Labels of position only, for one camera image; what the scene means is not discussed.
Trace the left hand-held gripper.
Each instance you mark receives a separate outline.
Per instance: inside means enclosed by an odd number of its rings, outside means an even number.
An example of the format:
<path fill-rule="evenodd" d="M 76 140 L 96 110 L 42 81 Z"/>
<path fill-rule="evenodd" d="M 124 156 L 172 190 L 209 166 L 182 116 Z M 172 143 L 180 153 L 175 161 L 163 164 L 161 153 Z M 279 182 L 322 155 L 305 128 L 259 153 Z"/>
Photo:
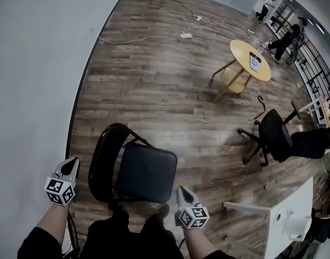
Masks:
<path fill-rule="evenodd" d="M 55 178 L 47 177 L 44 191 L 46 191 L 52 203 L 66 207 L 72 201 L 75 196 L 74 187 L 79 169 L 79 158 L 68 158 L 57 166 L 53 173 Z"/>

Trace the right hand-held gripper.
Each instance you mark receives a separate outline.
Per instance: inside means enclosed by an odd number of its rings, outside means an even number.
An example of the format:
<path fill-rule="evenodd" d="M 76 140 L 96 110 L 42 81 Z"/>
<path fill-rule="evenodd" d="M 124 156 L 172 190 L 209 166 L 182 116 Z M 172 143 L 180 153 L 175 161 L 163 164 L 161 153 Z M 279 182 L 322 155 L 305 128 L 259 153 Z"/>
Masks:
<path fill-rule="evenodd" d="M 210 219 L 208 210 L 199 202 L 198 197 L 188 187 L 179 186 L 176 190 L 178 211 L 175 224 L 185 229 L 201 229 Z"/>

